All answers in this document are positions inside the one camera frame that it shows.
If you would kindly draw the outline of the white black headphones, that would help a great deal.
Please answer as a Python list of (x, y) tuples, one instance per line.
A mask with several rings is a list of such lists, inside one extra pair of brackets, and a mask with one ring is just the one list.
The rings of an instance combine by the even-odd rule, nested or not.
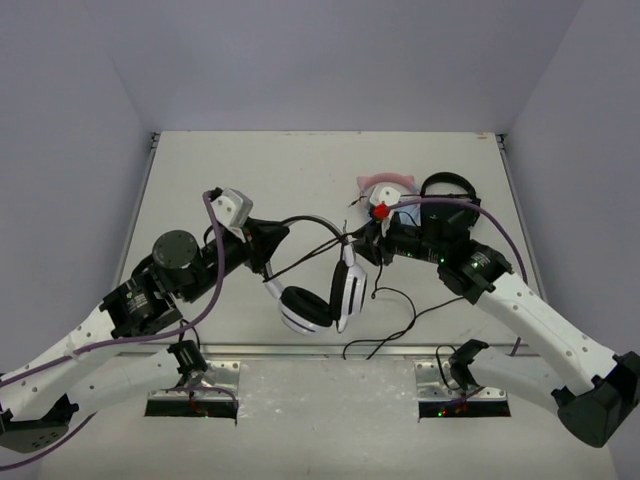
[(332, 269), (328, 290), (323, 296), (299, 285), (284, 285), (285, 271), (275, 272), (271, 263), (263, 269), (263, 284), (277, 302), (282, 322), (302, 335), (315, 335), (331, 329), (343, 333), (350, 320), (363, 308), (368, 275), (359, 264), (351, 233), (338, 228), (320, 216), (295, 215), (279, 222), (289, 230), (299, 222), (312, 222), (331, 232), (333, 242), (339, 245), (339, 257)]

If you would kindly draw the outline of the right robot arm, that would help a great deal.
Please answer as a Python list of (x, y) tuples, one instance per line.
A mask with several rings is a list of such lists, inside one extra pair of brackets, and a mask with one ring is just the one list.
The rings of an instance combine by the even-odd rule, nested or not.
[(378, 213), (354, 235), (356, 252), (372, 264), (394, 256), (429, 261), (457, 297), (500, 321), (535, 352), (509, 356), (471, 339), (449, 358), (455, 384), (466, 393), (504, 390), (556, 415), (583, 443), (601, 448), (639, 404), (639, 356), (617, 354), (541, 299), (497, 250), (469, 232), (404, 225)]

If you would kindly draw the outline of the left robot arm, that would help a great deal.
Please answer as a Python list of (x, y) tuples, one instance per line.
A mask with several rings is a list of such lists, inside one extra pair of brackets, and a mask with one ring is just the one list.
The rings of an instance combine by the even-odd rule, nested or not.
[(169, 328), (192, 303), (242, 265), (259, 270), (287, 226), (248, 220), (238, 238), (220, 226), (204, 246), (183, 230), (163, 234), (131, 277), (65, 338), (1, 377), (1, 445), (27, 454), (60, 440), (72, 421), (131, 397), (190, 387), (211, 375), (193, 340)]

